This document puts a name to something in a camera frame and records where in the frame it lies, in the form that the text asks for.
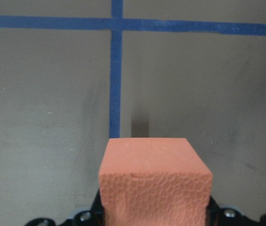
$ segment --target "metal screw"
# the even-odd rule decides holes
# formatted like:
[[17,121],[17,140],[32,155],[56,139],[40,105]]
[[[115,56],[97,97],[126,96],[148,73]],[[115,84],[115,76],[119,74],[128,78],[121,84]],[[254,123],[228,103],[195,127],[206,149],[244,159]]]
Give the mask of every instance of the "metal screw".
[[37,224],[37,226],[48,226],[48,220],[44,220],[43,222]]
[[235,211],[232,209],[224,210],[224,215],[228,218],[235,218]]
[[90,212],[84,212],[84,213],[82,213],[82,215],[81,215],[81,217],[80,217],[80,220],[81,220],[81,221],[89,220],[90,217],[91,217]]

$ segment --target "blue tape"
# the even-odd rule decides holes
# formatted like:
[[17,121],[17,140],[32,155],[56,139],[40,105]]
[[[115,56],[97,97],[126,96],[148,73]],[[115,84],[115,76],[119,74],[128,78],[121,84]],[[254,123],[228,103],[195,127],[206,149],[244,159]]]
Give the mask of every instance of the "blue tape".
[[266,36],[266,24],[161,21],[122,18],[68,18],[35,16],[0,16],[1,28],[122,30],[149,32],[216,32],[232,35]]
[[[123,17],[123,1],[112,0],[111,4],[112,17],[121,19]],[[118,138],[120,136],[122,31],[118,26],[111,29],[109,137]]]

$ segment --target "orange foam block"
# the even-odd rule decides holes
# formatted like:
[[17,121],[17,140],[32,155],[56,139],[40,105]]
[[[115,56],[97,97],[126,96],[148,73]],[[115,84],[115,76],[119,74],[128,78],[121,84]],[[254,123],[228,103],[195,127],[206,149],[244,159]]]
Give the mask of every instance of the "orange foam block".
[[102,160],[105,226],[204,226],[212,173],[183,138],[113,138]]

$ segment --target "block's top face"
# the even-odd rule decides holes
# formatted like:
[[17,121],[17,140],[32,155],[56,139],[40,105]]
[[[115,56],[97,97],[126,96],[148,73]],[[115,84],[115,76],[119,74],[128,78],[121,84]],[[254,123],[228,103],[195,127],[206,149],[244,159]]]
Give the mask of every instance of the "block's top face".
[[211,174],[185,138],[112,138],[99,175],[149,173]]

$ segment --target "gray floor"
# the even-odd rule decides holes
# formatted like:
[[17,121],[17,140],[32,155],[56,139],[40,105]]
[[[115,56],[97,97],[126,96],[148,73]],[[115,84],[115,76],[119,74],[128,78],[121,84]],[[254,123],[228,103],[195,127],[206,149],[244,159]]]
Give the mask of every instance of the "gray floor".
[[[0,15],[110,16],[106,0],[52,5],[0,1]],[[266,23],[264,0],[124,7],[133,18]],[[0,29],[0,225],[61,223],[90,205],[108,141],[109,69],[110,31]],[[186,137],[219,203],[266,213],[266,37],[124,32],[121,110],[122,137]]]

